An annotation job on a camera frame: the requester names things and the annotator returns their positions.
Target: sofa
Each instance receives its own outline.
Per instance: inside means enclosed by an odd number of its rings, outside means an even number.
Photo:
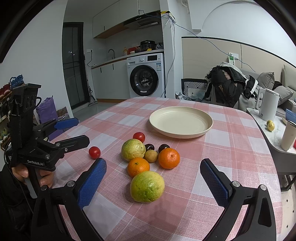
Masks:
[[[240,69],[240,70],[242,71],[242,73],[244,75],[246,75],[246,76],[251,75],[255,79],[258,79],[260,76],[260,74],[255,73],[255,72],[246,71],[244,69]],[[260,86],[258,84],[257,90],[255,92],[256,93],[258,92],[259,87],[272,89],[272,87],[274,85],[274,81],[275,80],[274,80],[274,76],[273,76],[273,79],[271,78],[271,82],[269,84],[269,87]],[[282,68],[281,79],[278,81],[282,83],[282,86],[284,86],[288,90],[292,91],[293,95],[290,97],[290,99],[284,101],[281,105],[278,106],[277,111],[276,111],[276,115],[279,117],[285,116],[286,109],[289,109],[289,110],[293,111],[294,113],[296,113],[296,103],[294,101],[296,98],[296,70],[291,68],[288,65],[284,65],[284,67]],[[215,95],[214,88],[212,88],[211,104],[224,106],[224,104],[216,102],[216,95]],[[246,112],[246,109],[248,107],[255,108],[255,104],[256,104],[255,98],[246,99],[243,95],[241,95],[239,101],[235,104],[234,108]]]

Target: washing machine door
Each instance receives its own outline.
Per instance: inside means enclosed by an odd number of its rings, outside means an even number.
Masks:
[[[157,89],[158,75],[150,66],[139,65],[131,72],[130,83],[136,94],[149,96]]]

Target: green guava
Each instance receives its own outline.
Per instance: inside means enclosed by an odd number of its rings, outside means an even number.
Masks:
[[[127,140],[121,148],[121,155],[128,162],[136,157],[143,158],[145,152],[145,145],[137,139]]]
[[[139,173],[130,185],[131,196],[137,202],[153,202],[161,197],[164,189],[163,177],[153,171]]]

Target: floor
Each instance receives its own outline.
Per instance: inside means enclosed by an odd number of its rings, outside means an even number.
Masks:
[[[93,115],[104,111],[116,103],[103,103],[99,102],[98,104],[92,105],[90,107],[85,107],[82,110],[79,110],[74,113],[79,121],[84,121]],[[281,186],[287,185],[287,179],[284,176],[279,176]],[[282,203],[283,203],[283,222],[281,229],[281,238],[278,241],[282,241],[287,234],[290,232],[291,228],[296,223],[296,188],[293,184],[291,189],[287,192],[281,193]]]
[[[89,107],[85,107],[82,110],[79,110],[79,111],[73,113],[73,115],[80,122],[82,122],[82,121],[87,120],[88,118],[94,116],[95,114],[112,107],[113,105],[116,105],[116,103],[98,102],[97,104],[94,104]]]

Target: table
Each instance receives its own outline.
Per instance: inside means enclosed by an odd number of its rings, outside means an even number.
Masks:
[[[168,106],[201,109],[213,118],[213,127],[195,139],[163,136],[152,128],[149,116]],[[131,178],[126,173],[127,163],[120,156],[122,144],[138,131],[145,133],[146,144],[152,143],[158,149],[166,143],[181,156],[180,164],[171,170],[162,169],[157,162],[151,164],[150,170],[163,176],[165,191],[161,198],[149,204],[137,203],[131,198]],[[247,113],[185,100],[139,97],[89,118],[54,141],[82,134],[90,138],[89,146],[101,149],[101,157],[107,162],[103,181],[90,205],[84,207],[104,240],[202,240],[223,211],[200,174],[199,165],[204,158],[209,158],[230,180],[237,180],[243,186],[267,186],[279,238],[282,202],[278,176],[267,144],[256,122]],[[76,180],[92,163],[87,148],[65,154],[56,164],[54,187]],[[244,206],[228,240],[235,237],[245,212]],[[72,237],[78,240],[64,209],[62,214]]]
[[[296,176],[292,180],[290,179],[290,175],[296,175],[296,149],[292,147],[288,151],[285,151],[281,148],[281,139],[286,125],[283,123],[281,117],[276,116],[274,118],[275,129],[269,131],[266,126],[266,121],[259,117],[259,110],[247,108],[247,113],[249,113],[258,124],[274,160],[277,173],[287,177],[288,185],[282,187],[281,191],[288,191],[296,181]]]

